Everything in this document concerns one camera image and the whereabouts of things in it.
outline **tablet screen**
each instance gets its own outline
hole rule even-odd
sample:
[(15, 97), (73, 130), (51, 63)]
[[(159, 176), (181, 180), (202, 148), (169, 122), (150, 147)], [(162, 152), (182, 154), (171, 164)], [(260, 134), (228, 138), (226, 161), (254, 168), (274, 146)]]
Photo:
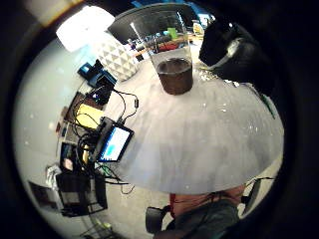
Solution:
[(118, 161), (130, 139), (130, 132), (114, 126), (103, 146), (100, 162)]

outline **person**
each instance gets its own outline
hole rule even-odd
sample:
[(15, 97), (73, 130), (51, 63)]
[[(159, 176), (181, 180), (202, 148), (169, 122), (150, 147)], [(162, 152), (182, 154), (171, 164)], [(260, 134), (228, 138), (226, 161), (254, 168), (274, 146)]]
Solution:
[(237, 206), (245, 185), (222, 191), (186, 195), (170, 194), (173, 221), (154, 239), (218, 239), (226, 229), (238, 222)]

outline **tablet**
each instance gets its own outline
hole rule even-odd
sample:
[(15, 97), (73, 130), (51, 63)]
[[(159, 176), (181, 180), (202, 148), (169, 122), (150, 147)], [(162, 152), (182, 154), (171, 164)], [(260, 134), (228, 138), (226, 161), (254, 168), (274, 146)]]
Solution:
[(98, 162), (116, 162), (123, 156), (134, 132), (127, 127), (113, 123), (105, 137), (100, 142), (101, 151)]

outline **white table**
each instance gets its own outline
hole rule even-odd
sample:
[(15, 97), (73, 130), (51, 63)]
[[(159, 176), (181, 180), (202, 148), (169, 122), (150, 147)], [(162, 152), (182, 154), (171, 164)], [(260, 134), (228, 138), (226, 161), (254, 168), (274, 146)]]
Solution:
[[(282, 155), (283, 127), (247, 86), (213, 79), (193, 69), (193, 87), (180, 96), (167, 94), (150, 60), (116, 84), (136, 94), (138, 112), (126, 126), (135, 135), (120, 163), (112, 168), (129, 183), (152, 190), (197, 194), (237, 186)], [(127, 113), (134, 98), (126, 97)], [(112, 93), (106, 116), (116, 120), (123, 102)]]

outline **lamp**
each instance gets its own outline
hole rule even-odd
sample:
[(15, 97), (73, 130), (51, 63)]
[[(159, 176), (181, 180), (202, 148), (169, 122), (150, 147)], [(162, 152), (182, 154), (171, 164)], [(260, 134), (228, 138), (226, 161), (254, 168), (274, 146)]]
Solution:
[(115, 17), (96, 6), (86, 6), (66, 20), (57, 30), (57, 36), (64, 47), (74, 52), (87, 45), (95, 36), (108, 30)]
[(115, 17), (106, 10), (86, 6), (59, 27), (57, 36), (70, 52), (90, 45), (103, 67), (118, 81), (124, 81), (137, 71), (137, 67), (125, 47), (106, 33), (114, 21)]

